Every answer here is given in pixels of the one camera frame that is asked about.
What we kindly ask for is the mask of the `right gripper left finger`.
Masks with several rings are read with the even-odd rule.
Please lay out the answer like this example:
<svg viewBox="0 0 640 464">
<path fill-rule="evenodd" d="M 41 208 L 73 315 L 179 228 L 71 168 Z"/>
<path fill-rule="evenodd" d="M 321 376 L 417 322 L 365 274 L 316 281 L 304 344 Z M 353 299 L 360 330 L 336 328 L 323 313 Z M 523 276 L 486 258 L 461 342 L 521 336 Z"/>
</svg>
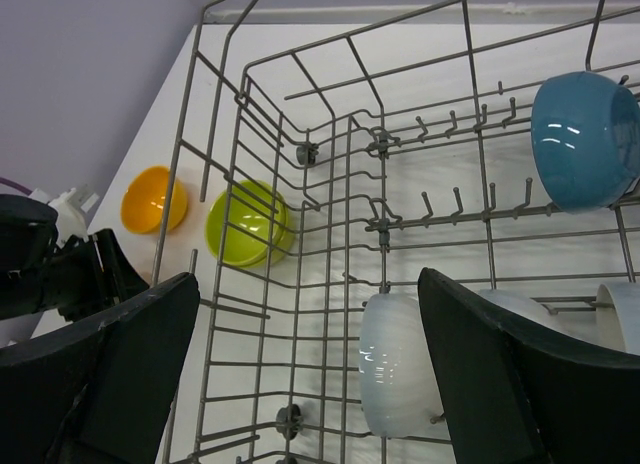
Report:
<svg viewBox="0 0 640 464">
<path fill-rule="evenodd" d="M 200 305 L 191 273 L 1 350 L 4 463 L 152 463 Z"/>
</svg>

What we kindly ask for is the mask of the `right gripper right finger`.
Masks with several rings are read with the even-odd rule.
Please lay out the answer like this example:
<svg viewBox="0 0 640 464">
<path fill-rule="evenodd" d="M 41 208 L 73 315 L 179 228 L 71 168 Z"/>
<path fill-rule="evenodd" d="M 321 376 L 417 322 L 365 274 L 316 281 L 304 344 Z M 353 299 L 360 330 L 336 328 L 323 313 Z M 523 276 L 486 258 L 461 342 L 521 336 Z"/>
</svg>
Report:
<svg viewBox="0 0 640 464">
<path fill-rule="evenodd" d="M 638 356 L 552 330 L 432 268 L 417 289 L 457 462 L 638 462 Z"/>
</svg>

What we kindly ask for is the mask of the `white bowl stack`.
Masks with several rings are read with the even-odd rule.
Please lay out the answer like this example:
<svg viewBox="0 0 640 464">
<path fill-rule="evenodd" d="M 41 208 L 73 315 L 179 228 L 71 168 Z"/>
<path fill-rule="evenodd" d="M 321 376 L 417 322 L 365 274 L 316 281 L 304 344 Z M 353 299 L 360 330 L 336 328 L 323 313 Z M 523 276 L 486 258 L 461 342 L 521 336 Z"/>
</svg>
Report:
<svg viewBox="0 0 640 464">
<path fill-rule="evenodd" d="M 358 371 L 365 420 L 376 436 L 417 435 L 443 413 L 419 303 L 411 297 L 389 293 L 369 298 Z"/>
</svg>

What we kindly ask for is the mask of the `orange bowl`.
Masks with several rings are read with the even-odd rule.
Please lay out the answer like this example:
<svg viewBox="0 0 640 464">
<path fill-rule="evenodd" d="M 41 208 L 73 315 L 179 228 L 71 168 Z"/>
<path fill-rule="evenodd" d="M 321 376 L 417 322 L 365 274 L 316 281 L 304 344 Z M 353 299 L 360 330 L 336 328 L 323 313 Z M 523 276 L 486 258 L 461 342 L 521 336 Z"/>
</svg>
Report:
<svg viewBox="0 0 640 464">
<path fill-rule="evenodd" d="M 150 234 L 162 224 L 163 211 L 169 185 L 170 170 L 153 166 L 141 172 L 126 190 L 120 208 L 120 217 L 126 230 L 134 234 Z M 176 178 L 170 202 L 167 229 L 175 229 L 185 218 L 189 207 L 187 189 Z"/>
</svg>

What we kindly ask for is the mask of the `blue bowl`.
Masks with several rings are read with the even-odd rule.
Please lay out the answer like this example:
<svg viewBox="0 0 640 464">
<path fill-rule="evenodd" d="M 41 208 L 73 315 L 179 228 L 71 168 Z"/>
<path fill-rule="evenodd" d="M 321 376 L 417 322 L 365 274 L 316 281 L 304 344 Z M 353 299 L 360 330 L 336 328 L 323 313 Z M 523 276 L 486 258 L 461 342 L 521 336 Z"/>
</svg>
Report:
<svg viewBox="0 0 640 464">
<path fill-rule="evenodd" d="M 639 104 L 625 85 L 588 71 L 544 81 L 531 112 L 541 183 L 567 213 L 608 207 L 639 180 Z"/>
</svg>

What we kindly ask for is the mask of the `grey wire dish rack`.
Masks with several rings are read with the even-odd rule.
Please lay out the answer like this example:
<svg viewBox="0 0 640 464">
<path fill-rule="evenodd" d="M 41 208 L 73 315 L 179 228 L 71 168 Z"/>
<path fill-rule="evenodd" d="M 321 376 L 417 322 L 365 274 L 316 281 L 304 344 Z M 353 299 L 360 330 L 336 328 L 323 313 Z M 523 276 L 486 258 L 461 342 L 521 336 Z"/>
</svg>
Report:
<svg viewBox="0 0 640 464">
<path fill-rule="evenodd" d="M 447 463 L 441 416 L 381 438 L 359 400 L 366 300 L 415 296 L 433 267 L 528 296 L 597 336 L 604 283 L 639 278 L 639 197 L 567 214 L 530 143 L 548 77 L 589 70 L 639 88 L 639 5 L 590 0 L 538 23 L 491 22 L 448 0 L 361 28 L 228 26 L 206 11 L 179 67 L 187 82 L 171 168 L 196 174 L 189 220 L 163 232 L 153 275 L 191 270 L 202 304 L 164 463 Z M 209 211 L 244 180 L 285 199 L 294 243 L 275 264 L 210 252 Z"/>
</svg>

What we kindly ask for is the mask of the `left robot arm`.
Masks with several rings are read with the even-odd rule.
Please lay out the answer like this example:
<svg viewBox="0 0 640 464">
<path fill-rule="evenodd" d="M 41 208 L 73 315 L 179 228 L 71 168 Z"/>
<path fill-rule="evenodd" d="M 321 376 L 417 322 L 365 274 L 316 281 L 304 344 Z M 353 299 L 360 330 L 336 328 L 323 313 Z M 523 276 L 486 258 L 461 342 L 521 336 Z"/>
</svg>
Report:
<svg viewBox="0 0 640 464">
<path fill-rule="evenodd" d="M 1 196 L 1 318 L 56 309 L 69 322 L 149 288 L 126 259 L 114 232 L 57 244 L 58 213 L 25 196 Z"/>
</svg>

